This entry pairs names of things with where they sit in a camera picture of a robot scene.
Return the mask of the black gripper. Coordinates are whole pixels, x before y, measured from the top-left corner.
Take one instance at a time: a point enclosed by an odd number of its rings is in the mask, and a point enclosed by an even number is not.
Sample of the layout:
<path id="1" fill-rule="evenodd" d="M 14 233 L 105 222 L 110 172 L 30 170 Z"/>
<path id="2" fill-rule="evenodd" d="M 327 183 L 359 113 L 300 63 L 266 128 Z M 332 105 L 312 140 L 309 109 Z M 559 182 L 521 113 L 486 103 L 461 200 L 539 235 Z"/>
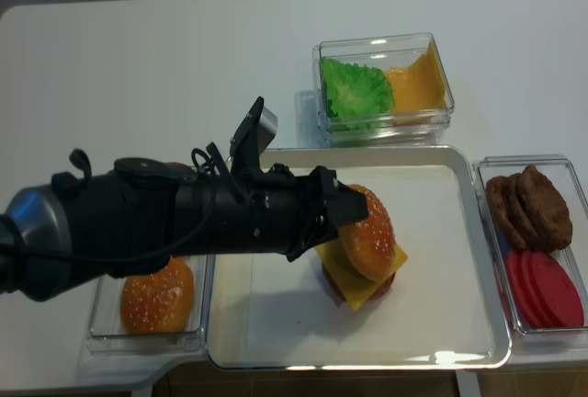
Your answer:
<path id="1" fill-rule="evenodd" d="M 178 189 L 176 255 L 266 253 L 293 262 L 337 238 L 335 227 L 368 217 L 366 195 L 339 184 L 335 171 L 323 166 L 294 176 L 286 166 L 275 165 L 258 176 L 234 176 L 232 182 L 240 200 L 222 176 L 205 176 Z"/>

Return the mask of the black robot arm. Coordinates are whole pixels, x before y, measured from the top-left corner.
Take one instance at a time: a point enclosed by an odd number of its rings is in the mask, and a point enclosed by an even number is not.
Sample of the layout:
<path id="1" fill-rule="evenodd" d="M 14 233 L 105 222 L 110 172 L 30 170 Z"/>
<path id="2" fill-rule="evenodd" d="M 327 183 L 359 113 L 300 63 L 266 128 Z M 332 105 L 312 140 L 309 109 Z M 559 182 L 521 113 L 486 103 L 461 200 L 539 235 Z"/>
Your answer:
<path id="1" fill-rule="evenodd" d="M 366 198 L 318 166 L 263 171 L 257 156 L 227 166 L 214 146 L 192 164 L 122 158 L 96 176 L 56 174 L 20 190 L 1 216 L 1 290 L 50 300 L 102 276 L 162 269 L 174 256 L 277 254 L 295 260 L 368 216 Z"/>

